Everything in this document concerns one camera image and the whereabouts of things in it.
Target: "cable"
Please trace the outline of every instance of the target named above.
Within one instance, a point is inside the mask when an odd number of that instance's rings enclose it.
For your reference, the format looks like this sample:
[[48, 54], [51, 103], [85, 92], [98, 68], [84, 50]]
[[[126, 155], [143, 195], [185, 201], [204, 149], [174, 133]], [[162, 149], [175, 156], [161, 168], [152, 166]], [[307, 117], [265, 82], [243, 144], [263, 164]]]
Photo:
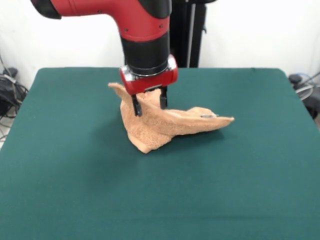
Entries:
[[1, 62], [1, 64], [2, 64], [2, 67], [4, 68], [4, 70], [6, 70], [6, 72], [9, 74], [9, 76], [12, 77], [11, 72], [6, 68], [6, 65], [4, 64], [4, 61], [3, 61], [3, 59], [2, 59], [1, 49], [0, 49], [0, 62]]
[[304, 81], [301, 81], [300, 83], [297, 84], [297, 87], [301, 86], [301, 85], [304, 85], [310, 81], [313, 81], [314, 82], [314, 79], [320, 75], [320, 71], [318, 73], [316, 73], [315, 75], [313, 75], [312, 77], [309, 77], [308, 79], [304, 80]]
[[1, 141], [2, 139], [5, 139], [7, 136], [8, 136], [8, 134], [3, 135], [2, 137], [0, 137], [0, 141]]

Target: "table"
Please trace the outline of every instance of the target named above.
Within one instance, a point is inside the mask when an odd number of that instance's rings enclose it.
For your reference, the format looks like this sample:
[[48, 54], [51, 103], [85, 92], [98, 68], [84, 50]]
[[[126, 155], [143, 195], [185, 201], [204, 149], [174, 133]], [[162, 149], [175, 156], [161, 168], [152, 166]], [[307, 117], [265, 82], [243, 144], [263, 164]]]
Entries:
[[41, 69], [0, 152], [3, 240], [318, 240], [319, 131], [279, 69], [181, 69], [170, 108], [233, 116], [149, 154], [115, 68]]

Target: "power cord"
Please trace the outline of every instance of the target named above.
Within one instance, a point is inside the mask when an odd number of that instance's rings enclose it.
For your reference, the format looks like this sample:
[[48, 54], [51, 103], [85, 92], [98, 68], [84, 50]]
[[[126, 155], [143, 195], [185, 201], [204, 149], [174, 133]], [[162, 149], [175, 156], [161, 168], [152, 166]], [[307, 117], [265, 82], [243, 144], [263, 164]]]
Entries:
[[[28, 89], [21, 85], [16, 79], [18, 70], [14, 67], [7, 68], [4, 65], [0, 53], [0, 63], [3, 72], [0, 73], [0, 121], [4, 118], [14, 119], [28, 94]], [[9, 125], [0, 122], [0, 127], [10, 129]], [[8, 136], [0, 128], [0, 142], [4, 142]]]
[[293, 84], [295, 93], [300, 97], [301, 101], [309, 98], [313, 93], [314, 88], [320, 88], [320, 84], [316, 84], [314, 81], [314, 79], [319, 75], [320, 72], [313, 76], [309, 76], [305, 73], [296, 73], [289, 76], [289, 80]]

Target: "black device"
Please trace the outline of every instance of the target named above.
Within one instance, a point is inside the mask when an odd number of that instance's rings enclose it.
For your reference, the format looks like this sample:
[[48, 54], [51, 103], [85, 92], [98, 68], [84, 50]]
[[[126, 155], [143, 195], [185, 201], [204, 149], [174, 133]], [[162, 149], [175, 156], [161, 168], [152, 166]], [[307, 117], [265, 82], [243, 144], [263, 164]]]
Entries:
[[[310, 84], [308, 84], [307, 82], [303, 83], [303, 78], [299, 74], [291, 74], [288, 79], [291, 82], [294, 90], [310, 86]], [[304, 98], [302, 102], [312, 119], [315, 119], [320, 113], [320, 88], [313, 87], [312, 89], [306, 90], [306, 92], [308, 91], [311, 91], [311, 94], [308, 97]]]
[[172, 0], [170, 50], [178, 67], [199, 66], [202, 34], [206, 32], [206, 4], [216, 0]]

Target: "black cylindrical joint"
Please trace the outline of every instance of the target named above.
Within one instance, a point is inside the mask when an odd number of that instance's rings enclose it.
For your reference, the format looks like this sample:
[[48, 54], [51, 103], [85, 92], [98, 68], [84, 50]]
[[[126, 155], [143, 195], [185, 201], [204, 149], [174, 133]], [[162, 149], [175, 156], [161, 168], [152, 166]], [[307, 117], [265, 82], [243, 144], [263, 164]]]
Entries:
[[55, 9], [51, 0], [31, 0], [39, 14], [48, 19], [61, 19], [61, 15]]
[[151, 41], [135, 42], [121, 38], [121, 42], [126, 64], [133, 74], [156, 75], [167, 68], [170, 55], [169, 31]]

